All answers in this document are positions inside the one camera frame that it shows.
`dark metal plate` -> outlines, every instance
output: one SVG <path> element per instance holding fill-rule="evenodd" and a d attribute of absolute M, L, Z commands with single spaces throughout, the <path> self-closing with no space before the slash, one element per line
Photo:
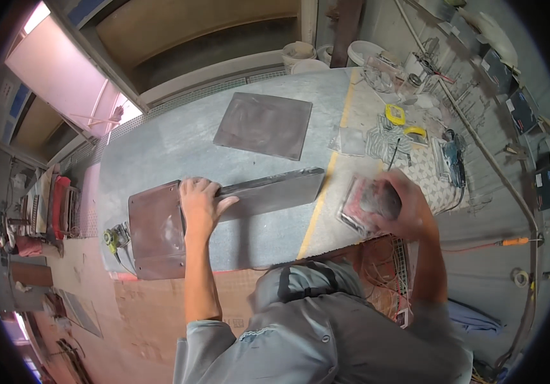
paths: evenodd
<path fill-rule="evenodd" d="M 299 160 L 311 107 L 308 101 L 235 92 L 213 143 Z"/>
<path fill-rule="evenodd" d="M 324 180 L 322 168 L 305 168 L 223 187 L 216 201 L 238 196 L 240 201 L 219 221 L 309 204 Z M 185 233 L 176 180 L 130 196 L 130 236 L 136 273 L 142 280 L 185 277 Z"/>
<path fill-rule="evenodd" d="M 175 180 L 128 199 L 132 253 L 139 279 L 185 276 L 180 182 Z"/>
<path fill-rule="evenodd" d="M 317 197 L 323 180 L 324 170 L 314 167 L 222 187 L 217 201 L 229 196 L 238 196 L 240 200 L 228 208 L 219 221 L 309 204 Z"/>

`workbench surface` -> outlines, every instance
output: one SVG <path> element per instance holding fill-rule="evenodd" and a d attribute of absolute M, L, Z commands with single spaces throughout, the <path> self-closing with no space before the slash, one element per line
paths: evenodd
<path fill-rule="evenodd" d="M 283 172 L 317 166 L 327 170 L 322 193 L 312 204 L 220 223 L 211 236 L 210 258 L 214 271 L 263 267 L 335 250 L 360 240 L 336 219 L 353 173 L 375 176 L 382 168 L 371 157 L 348 157 L 330 151 L 332 127 L 340 125 L 366 132 L 375 126 L 385 104 L 358 68 L 281 76 L 226 90 L 164 113 L 111 142 L 100 166 L 97 199 L 98 233 L 128 220 L 128 198 L 138 192 L 188 176 L 203 176 L 223 186 Z M 313 103 L 300 161 L 219 147 L 213 137 L 234 92 L 281 96 Z M 438 185 L 433 211 L 455 202 L 443 192 L 434 170 L 418 163 L 403 168 L 410 176 Z M 103 240 L 105 268 L 125 272 Z M 124 265 L 130 261 L 119 251 Z"/>

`square dark plate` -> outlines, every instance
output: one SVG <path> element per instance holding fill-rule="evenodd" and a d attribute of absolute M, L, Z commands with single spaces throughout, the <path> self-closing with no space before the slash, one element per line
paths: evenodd
<path fill-rule="evenodd" d="M 235 92 L 213 143 L 299 160 L 311 107 L 308 101 Z"/>
<path fill-rule="evenodd" d="M 128 199 L 132 253 L 141 280 L 185 276 L 180 183 L 175 180 Z"/>

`bucket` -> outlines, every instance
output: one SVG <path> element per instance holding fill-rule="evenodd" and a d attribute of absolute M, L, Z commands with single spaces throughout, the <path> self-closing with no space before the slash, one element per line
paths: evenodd
<path fill-rule="evenodd" d="M 281 56 L 283 58 L 283 65 L 285 65 L 285 72 L 287 74 L 292 73 L 292 66 L 296 64 L 299 60 L 304 60 L 308 58 L 315 58 L 316 53 L 313 45 L 297 41 L 292 42 L 281 50 Z"/>
<path fill-rule="evenodd" d="M 330 69 L 330 67 L 320 60 L 306 58 L 297 61 L 296 64 L 292 66 L 291 74 L 324 71 L 325 69 Z"/>
<path fill-rule="evenodd" d="M 332 45 L 323 45 L 317 48 L 317 58 L 330 67 L 330 59 L 332 58 Z"/>
<path fill-rule="evenodd" d="M 370 41 L 356 40 L 347 48 L 347 56 L 350 58 L 347 61 L 347 66 L 363 66 L 364 59 L 369 56 L 377 56 L 384 49 Z"/>

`red cloth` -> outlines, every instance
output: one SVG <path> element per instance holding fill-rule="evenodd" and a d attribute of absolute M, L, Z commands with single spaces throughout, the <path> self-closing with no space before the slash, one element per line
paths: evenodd
<path fill-rule="evenodd" d="M 27 257 L 41 255 L 43 252 L 43 244 L 39 239 L 29 236 L 17 236 L 14 239 L 19 250 L 19 256 Z"/>
<path fill-rule="evenodd" d="M 70 179 L 64 176 L 57 176 L 55 180 L 55 187 L 53 188 L 53 231 L 55 232 L 55 237 L 58 240 L 64 238 L 62 229 L 59 225 L 59 212 L 62 209 L 62 204 L 64 203 L 66 197 L 66 189 L 70 187 Z"/>

